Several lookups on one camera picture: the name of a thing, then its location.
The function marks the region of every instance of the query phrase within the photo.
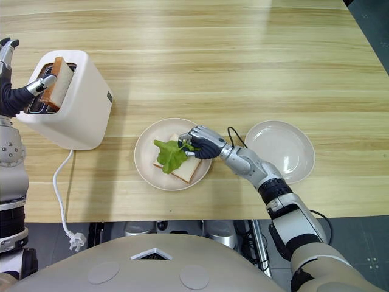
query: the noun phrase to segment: plug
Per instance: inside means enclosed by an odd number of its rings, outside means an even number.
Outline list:
[[[71,244],[69,249],[73,250],[73,248],[75,247],[75,251],[78,252],[80,251],[80,248],[85,245],[86,237],[84,234],[78,232],[76,234],[71,235],[71,239],[69,240],[69,242]]]

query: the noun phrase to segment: empty plate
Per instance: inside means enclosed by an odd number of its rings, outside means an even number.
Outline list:
[[[314,168],[311,141],[289,123],[277,120],[259,123],[250,129],[244,142],[261,159],[273,163],[289,184],[305,179]]]
[[[194,172],[189,184],[153,165],[159,154],[159,148],[154,145],[154,140],[168,141],[172,134],[182,134],[190,131],[197,124],[190,120],[172,118],[160,120],[148,127],[136,142],[134,160],[135,166],[141,177],[161,190],[184,190],[198,183],[208,172],[212,160],[202,160]]]

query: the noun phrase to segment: plate rim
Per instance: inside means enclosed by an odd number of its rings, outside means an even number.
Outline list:
[[[281,123],[283,125],[287,125],[289,127],[292,127],[292,128],[295,128],[298,132],[300,132],[303,137],[305,137],[305,139],[308,141],[309,143],[309,146],[310,146],[310,149],[312,150],[312,154],[313,154],[313,163],[312,163],[312,167],[311,169],[307,172],[307,174],[305,174],[305,176],[303,176],[301,179],[297,179],[297,180],[291,180],[289,179],[287,181],[288,184],[296,184],[296,183],[299,183],[301,181],[303,181],[304,179],[306,179],[307,177],[309,177],[311,175],[311,173],[313,172],[314,168],[315,168],[315,164],[316,164],[316,154],[315,154],[315,148],[313,146],[313,143],[312,141],[310,140],[310,138],[299,128],[299,127],[296,127],[295,125],[292,125],[291,123],[287,123],[287,122],[284,122],[283,120],[264,120],[262,122],[259,122],[257,124],[255,124],[254,126],[251,127],[251,129],[246,133],[246,136],[244,138],[244,143],[247,144],[247,136],[249,135],[249,133],[251,131],[253,131],[253,129],[259,125],[261,125],[262,123],[273,123],[273,122],[276,122],[276,123]]]
[[[136,140],[136,144],[135,144],[135,148],[134,148],[134,163],[135,163],[135,167],[136,167],[136,170],[138,171],[138,174],[140,175],[140,177],[146,182],[148,183],[149,185],[155,187],[156,189],[159,189],[159,190],[164,190],[164,191],[167,191],[167,192],[177,192],[179,190],[185,190],[185,189],[188,189],[194,185],[196,185],[198,182],[202,181],[202,179],[204,178],[204,176],[208,173],[208,171],[210,170],[211,168],[211,165],[212,165],[212,159],[204,159],[204,160],[209,160],[209,163],[208,163],[208,167],[206,169],[206,171],[204,172],[204,174],[200,177],[200,179],[198,181],[196,181],[195,183],[193,184],[188,184],[187,186],[181,188],[181,189],[176,189],[176,190],[169,190],[169,189],[164,189],[162,187],[157,187],[155,186],[154,184],[152,184],[151,182],[149,182],[147,179],[144,178],[144,176],[141,174],[141,172],[139,171],[139,168],[138,168],[138,165],[136,163],[136,158],[135,158],[135,154],[136,154],[136,150],[137,150],[137,147],[138,147],[138,143],[139,143],[139,139],[143,136],[143,134],[145,132],[147,132],[148,129],[150,129],[152,126],[158,124],[158,123],[161,123],[165,120],[184,120],[186,122],[190,122],[193,124],[193,126],[195,127],[197,124],[192,122],[191,120],[188,120],[188,119],[183,119],[183,118],[180,118],[180,117],[167,117],[165,119],[162,119],[162,120],[158,120],[157,122],[154,122],[152,123],[150,126],[148,126],[147,128],[145,128],[142,133],[139,135],[138,139]]]

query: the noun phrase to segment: toast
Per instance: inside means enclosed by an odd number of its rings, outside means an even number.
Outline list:
[[[67,88],[72,81],[73,71],[63,58],[57,57],[55,58],[51,73],[57,76],[57,80],[52,87],[43,93],[41,102],[51,106],[54,111],[58,111],[65,98]]]

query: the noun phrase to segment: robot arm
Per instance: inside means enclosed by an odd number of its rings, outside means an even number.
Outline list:
[[[12,282],[36,271],[35,250],[24,248],[28,242],[28,229],[24,227],[24,204],[29,187],[24,168],[26,151],[10,118],[57,79],[48,75],[23,88],[11,89],[11,60],[18,45],[18,40],[10,38],[0,41],[0,290],[5,278],[12,275],[12,279],[5,281]]]
[[[269,230],[275,246],[282,257],[291,261],[292,291],[382,291],[367,282],[327,244],[320,223],[273,164],[250,149],[232,147],[205,126],[196,126],[180,135],[179,143],[183,140],[201,149],[188,151],[188,155],[201,159],[220,156],[236,175],[250,181],[261,195],[272,219]]]

